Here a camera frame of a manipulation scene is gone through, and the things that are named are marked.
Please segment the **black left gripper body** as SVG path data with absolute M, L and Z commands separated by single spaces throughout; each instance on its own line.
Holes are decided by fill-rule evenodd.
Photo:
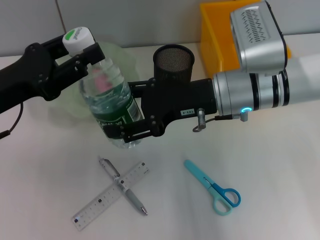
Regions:
M 55 59 L 46 45 L 29 45 L 20 59 L 0 71 L 0 112 L 34 97 L 56 99 L 60 90 L 54 83 L 55 68 Z

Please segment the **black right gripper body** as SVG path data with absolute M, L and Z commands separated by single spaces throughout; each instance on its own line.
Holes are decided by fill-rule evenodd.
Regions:
M 213 83 L 210 78 L 183 83 L 151 78 L 138 90 L 147 128 L 140 137 L 160 137 L 173 121 L 217 112 Z

